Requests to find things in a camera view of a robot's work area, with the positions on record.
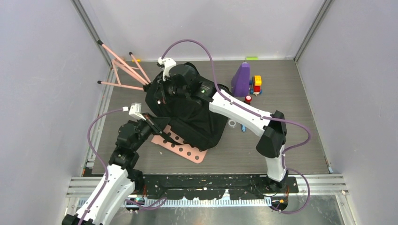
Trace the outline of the black student backpack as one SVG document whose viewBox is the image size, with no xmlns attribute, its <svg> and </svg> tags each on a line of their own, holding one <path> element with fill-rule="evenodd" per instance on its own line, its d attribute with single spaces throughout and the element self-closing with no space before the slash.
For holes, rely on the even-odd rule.
<svg viewBox="0 0 398 225">
<path fill-rule="evenodd" d="M 215 147 L 222 137 L 228 118 L 211 112 L 208 102 L 201 100 L 198 93 L 193 97 L 167 96 L 163 90 L 161 75 L 162 72 L 154 78 L 145 91 L 147 106 L 157 117 L 170 117 L 171 131 L 181 136 L 191 146 L 200 150 Z M 204 84 L 210 83 L 211 80 L 201 77 Z M 227 86 L 219 85 L 221 89 L 230 93 Z"/>
</svg>

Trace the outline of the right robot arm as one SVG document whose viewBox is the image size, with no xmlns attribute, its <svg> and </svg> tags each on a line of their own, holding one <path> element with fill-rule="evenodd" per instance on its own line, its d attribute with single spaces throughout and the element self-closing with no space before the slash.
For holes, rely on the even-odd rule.
<svg viewBox="0 0 398 225">
<path fill-rule="evenodd" d="M 283 113 L 262 111 L 239 101 L 221 89 L 215 80 L 204 84 L 197 69 L 188 63 L 163 66 L 161 77 L 167 94 L 176 96 L 181 90 L 193 97 L 198 93 L 201 100 L 208 102 L 211 112 L 245 125 L 260 137 L 256 150 L 266 159 L 269 189 L 281 192 L 286 187 L 288 169 L 284 165 L 283 150 L 287 131 Z"/>
</svg>

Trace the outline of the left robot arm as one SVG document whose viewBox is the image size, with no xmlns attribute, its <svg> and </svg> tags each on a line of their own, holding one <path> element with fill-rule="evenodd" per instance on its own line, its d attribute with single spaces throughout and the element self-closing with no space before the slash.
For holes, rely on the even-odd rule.
<svg viewBox="0 0 398 225">
<path fill-rule="evenodd" d="M 135 169 L 137 150 L 151 135 L 162 135 L 170 118 L 154 117 L 148 113 L 137 121 L 120 126 L 113 151 L 100 182 L 73 215 L 67 214 L 63 225 L 108 225 L 130 194 L 144 188 L 143 173 Z"/>
</svg>

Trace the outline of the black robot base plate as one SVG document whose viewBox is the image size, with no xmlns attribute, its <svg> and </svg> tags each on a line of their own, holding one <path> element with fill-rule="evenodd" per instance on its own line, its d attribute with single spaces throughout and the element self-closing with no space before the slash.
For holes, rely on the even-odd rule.
<svg viewBox="0 0 398 225">
<path fill-rule="evenodd" d="M 145 174 L 134 194 L 149 199 L 256 200 L 277 194 L 299 192 L 297 180 L 289 176 L 277 184 L 265 174 Z"/>
</svg>

